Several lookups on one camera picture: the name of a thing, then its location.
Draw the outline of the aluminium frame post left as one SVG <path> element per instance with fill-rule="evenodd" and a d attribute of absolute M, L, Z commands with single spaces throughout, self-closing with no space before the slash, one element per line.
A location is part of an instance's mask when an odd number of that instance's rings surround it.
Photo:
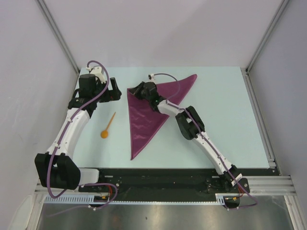
<path fill-rule="evenodd" d="M 35 2 L 38 5 L 42 15 L 44 16 L 49 28 L 51 29 L 56 41 L 58 42 L 69 64 L 73 68 L 74 72 L 76 74 L 79 74 L 80 68 L 78 67 L 77 62 L 75 61 L 75 58 L 73 57 L 69 46 L 67 45 L 51 11 L 49 10 L 48 5 L 46 4 L 44 0 L 35 0 Z"/>

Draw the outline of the aluminium frame post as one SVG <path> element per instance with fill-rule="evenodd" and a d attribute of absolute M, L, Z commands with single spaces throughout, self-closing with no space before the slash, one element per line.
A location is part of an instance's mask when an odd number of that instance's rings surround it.
<path fill-rule="evenodd" d="M 289 4 L 291 3 L 291 0 L 283 0 L 281 1 L 278 9 L 276 10 L 272 20 L 270 21 L 264 35 L 262 36 L 260 43 L 258 44 L 254 54 L 252 55 L 251 60 L 249 61 L 248 65 L 245 67 L 245 72 L 247 74 L 250 73 L 250 71 L 252 70 L 254 64 L 256 63 L 257 59 L 259 58 L 259 56 L 261 55 L 263 49 L 265 48 L 266 44 L 268 43 L 270 37 L 272 36 L 277 24 L 279 23 L 279 21 L 281 20 L 282 16 L 284 15 L 287 7 L 289 6 Z"/>
<path fill-rule="evenodd" d="M 35 2 L 38 5 L 42 15 L 44 16 L 49 28 L 51 29 L 56 41 L 58 42 L 69 64 L 73 68 L 74 72 L 76 74 L 79 74 L 80 68 L 78 67 L 77 62 L 75 61 L 75 58 L 73 57 L 69 46 L 67 45 L 51 11 L 49 10 L 48 5 L 46 4 L 44 0 L 35 0 Z"/>

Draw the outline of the aluminium frame rail front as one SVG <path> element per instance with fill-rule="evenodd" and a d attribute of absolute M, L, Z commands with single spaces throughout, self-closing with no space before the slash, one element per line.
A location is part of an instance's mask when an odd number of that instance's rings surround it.
<path fill-rule="evenodd" d="M 296 190 L 290 176 L 245 176 L 250 194 L 254 196 L 295 196 Z M 96 195 L 102 192 L 79 192 L 68 190 L 64 195 Z M 48 195 L 47 188 L 37 183 L 34 194 Z"/>

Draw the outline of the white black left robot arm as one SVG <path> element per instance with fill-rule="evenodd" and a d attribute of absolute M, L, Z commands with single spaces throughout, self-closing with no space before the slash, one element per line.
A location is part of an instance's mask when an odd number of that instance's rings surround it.
<path fill-rule="evenodd" d="M 79 168 L 72 160 L 79 137 L 92 117 L 98 103 L 118 101 L 122 95 L 115 78 L 110 78 L 111 89 L 101 77 L 87 73 L 79 77 L 68 105 L 67 116 L 56 140 L 46 153 L 35 157 L 36 170 L 43 187 L 74 190 L 89 184 L 95 191 L 102 191 L 106 180 L 97 169 Z"/>

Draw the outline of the purple satin napkin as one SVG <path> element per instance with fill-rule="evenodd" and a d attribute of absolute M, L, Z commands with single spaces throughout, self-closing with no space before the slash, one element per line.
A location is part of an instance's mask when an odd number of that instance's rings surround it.
<path fill-rule="evenodd" d="M 179 104 L 188 94 L 197 79 L 193 74 L 176 82 L 157 84 L 157 91 L 170 102 Z M 167 115 L 155 112 L 149 103 L 138 100 L 132 93 L 127 92 L 129 121 L 130 121 L 130 159 L 133 160 L 146 147 L 162 125 L 168 119 Z"/>

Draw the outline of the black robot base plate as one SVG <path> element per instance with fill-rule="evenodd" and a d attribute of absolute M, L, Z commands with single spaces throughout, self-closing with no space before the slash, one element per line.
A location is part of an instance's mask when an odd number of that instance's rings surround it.
<path fill-rule="evenodd" d="M 79 192 L 108 192 L 116 201 L 205 202 L 215 194 L 238 194 L 237 186 L 228 186 L 214 169 L 99 169 L 96 185 Z"/>

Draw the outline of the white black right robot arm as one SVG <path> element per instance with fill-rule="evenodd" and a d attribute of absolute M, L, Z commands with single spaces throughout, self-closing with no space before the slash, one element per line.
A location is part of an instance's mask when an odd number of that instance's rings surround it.
<path fill-rule="evenodd" d="M 176 119 L 182 136 L 193 141 L 211 161 L 222 178 L 221 186 L 226 192 L 233 192 L 237 188 L 244 190 L 239 183 L 243 178 L 242 173 L 213 144 L 193 106 L 182 108 L 170 102 L 158 93 L 157 86 L 152 81 L 141 82 L 138 86 L 128 89 L 128 92 L 138 100 L 147 101 L 153 111 Z"/>

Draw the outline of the orange plastic spoon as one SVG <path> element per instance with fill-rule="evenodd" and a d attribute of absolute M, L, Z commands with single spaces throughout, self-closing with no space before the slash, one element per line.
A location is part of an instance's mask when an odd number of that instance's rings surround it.
<path fill-rule="evenodd" d="M 112 121 L 113 121 L 115 115 L 116 115 L 116 112 L 113 113 L 113 115 L 112 115 L 111 119 L 109 120 L 106 128 L 101 132 L 101 134 L 100 134 L 101 138 L 106 139 L 108 137 L 108 130 L 109 130 L 111 124 L 112 124 Z"/>

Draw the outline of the aluminium frame post right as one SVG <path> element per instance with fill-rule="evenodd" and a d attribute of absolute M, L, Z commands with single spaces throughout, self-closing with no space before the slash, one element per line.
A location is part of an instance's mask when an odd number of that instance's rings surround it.
<path fill-rule="evenodd" d="M 279 21 L 281 20 L 282 16 L 284 15 L 287 7 L 289 6 L 289 4 L 291 3 L 291 0 L 283 0 L 281 1 L 278 9 L 276 10 L 272 20 L 270 21 L 264 35 L 262 36 L 260 43 L 258 44 L 254 54 L 252 55 L 251 60 L 249 61 L 248 65 L 245 67 L 245 72 L 247 74 L 250 73 L 250 71 L 252 70 L 254 64 L 256 63 L 257 59 L 259 58 L 259 56 L 261 55 L 263 49 L 265 48 L 266 44 L 268 43 L 270 37 L 272 36 L 277 24 L 279 23 Z"/>

